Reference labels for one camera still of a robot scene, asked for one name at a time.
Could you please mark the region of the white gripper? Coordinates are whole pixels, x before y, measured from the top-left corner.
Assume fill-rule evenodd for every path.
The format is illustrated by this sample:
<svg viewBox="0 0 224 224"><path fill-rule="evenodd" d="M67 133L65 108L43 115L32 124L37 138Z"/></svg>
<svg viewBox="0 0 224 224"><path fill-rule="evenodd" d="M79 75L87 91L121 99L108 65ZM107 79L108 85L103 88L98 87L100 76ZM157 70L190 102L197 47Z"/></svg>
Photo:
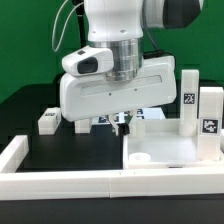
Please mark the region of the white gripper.
<svg viewBox="0 0 224 224"><path fill-rule="evenodd" d="M133 132L136 112L144 107L172 103L176 98L173 56L147 59L134 79L110 82L105 74L74 77L66 73L60 82L60 108L70 121L124 113L124 135ZM119 126L109 119L116 136Z"/></svg>

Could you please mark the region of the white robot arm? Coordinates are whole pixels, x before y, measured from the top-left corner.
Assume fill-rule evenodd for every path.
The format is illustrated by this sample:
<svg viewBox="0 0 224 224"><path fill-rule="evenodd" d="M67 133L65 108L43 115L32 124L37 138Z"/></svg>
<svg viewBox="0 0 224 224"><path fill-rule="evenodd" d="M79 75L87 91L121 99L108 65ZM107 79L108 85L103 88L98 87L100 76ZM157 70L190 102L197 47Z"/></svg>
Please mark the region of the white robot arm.
<svg viewBox="0 0 224 224"><path fill-rule="evenodd" d="M143 54L150 28L185 28L204 0L84 0L88 45L65 56L62 115L70 122L169 104L176 98L175 59Z"/></svg>

